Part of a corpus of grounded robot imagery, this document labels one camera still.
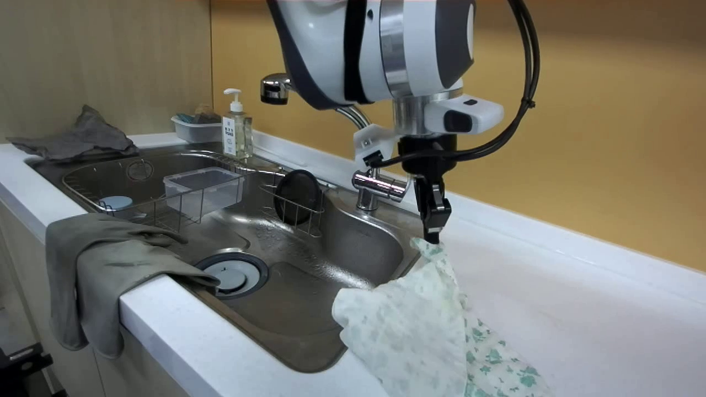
white countertop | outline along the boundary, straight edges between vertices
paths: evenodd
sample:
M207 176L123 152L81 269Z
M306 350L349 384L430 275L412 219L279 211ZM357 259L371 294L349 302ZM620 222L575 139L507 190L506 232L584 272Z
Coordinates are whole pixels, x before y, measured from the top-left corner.
M133 139L142 148L178 144L175 136ZM259 136L259 148L334 183L352 180L344 160L269 136ZM25 160L13 146L0 146L0 201L45 243L48 223L85 211ZM557 396L706 390L703 275L472 198L451 198L455 216L441 240L463 292ZM352 353L325 374L290 372L166 276L122 297L122 316L193 396L385 396Z

floral cloth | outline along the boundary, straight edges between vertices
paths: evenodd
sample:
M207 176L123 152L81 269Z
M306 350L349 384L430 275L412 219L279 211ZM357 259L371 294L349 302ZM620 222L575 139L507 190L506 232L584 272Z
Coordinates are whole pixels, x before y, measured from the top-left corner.
M390 397L540 397L538 372L466 305L441 248L412 240L420 262L371 292L342 290L342 342Z

faucet handle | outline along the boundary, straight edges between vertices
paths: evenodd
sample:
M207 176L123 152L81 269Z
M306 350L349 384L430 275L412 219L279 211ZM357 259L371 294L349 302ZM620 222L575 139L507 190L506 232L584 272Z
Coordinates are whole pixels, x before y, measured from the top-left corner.
M382 176L378 168L368 168L367 172L354 172L352 180L354 189L360 192L368 192L375 197L390 198L400 203L408 190L407 181L393 180L393 176Z

sink drain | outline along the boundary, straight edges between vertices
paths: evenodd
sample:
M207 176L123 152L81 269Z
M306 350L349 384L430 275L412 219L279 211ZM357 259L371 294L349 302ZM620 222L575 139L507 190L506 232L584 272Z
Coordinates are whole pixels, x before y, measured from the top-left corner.
M264 265L242 255L219 255L205 260L205 275L219 279L216 297L246 297L264 283Z

clear plastic container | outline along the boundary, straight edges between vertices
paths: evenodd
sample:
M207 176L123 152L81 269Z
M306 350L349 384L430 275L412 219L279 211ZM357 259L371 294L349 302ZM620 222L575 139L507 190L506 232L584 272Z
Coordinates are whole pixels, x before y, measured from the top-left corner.
M242 176L224 168L204 168L163 180L167 207L202 222L204 215L236 205L242 198Z
M173 118L177 136L187 144L220 141L220 125L187 125Z

